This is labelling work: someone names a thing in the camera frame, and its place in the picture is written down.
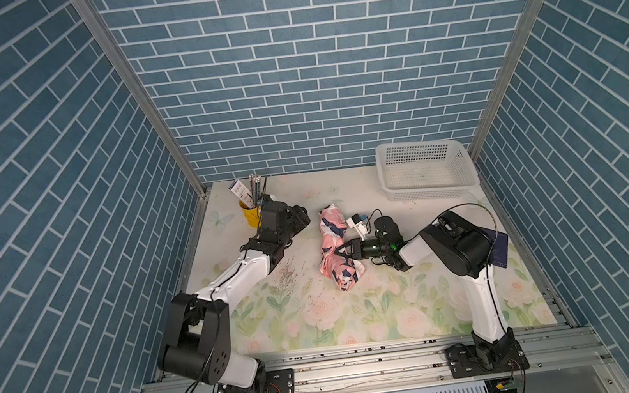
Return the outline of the pink shark-print shorts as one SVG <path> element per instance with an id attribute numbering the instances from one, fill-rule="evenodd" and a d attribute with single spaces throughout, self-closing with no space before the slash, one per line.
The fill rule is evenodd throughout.
<path id="1" fill-rule="evenodd" d="M 331 204 L 322 209 L 318 220 L 322 237 L 320 272 L 332 279 L 339 291 L 351 290 L 364 276 L 366 267 L 359 260 L 337 254 L 338 248 L 345 245 L 348 231 L 345 217 L 337 206 Z"/>

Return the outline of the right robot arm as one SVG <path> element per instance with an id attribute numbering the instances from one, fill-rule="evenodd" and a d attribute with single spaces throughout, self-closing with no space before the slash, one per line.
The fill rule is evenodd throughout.
<path id="1" fill-rule="evenodd" d="M 472 314 L 472 342 L 445 349 L 455 379 L 504 373 L 524 373 L 530 364 L 503 318 L 494 287 L 496 228 L 485 230 L 456 212 L 455 206 L 439 214 L 411 239 L 403 238 L 393 218 L 375 222 L 371 239 L 353 239 L 334 250 L 345 259 L 379 259 L 386 266 L 407 272 L 422 266 L 440 266 L 457 277 Z"/>

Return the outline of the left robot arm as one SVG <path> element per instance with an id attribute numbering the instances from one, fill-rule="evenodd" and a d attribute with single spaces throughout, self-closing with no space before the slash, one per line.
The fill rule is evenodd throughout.
<path id="1" fill-rule="evenodd" d="M 215 281 L 177 294 L 167 308 L 157 364 L 160 370 L 234 393 L 267 393 L 261 360 L 232 350 L 230 316 L 254 286 L 284 258 L 296 235 L 311 223 L 299 205 L 263 199 L 256 234 L 240 247 L 237 261 Z"/>

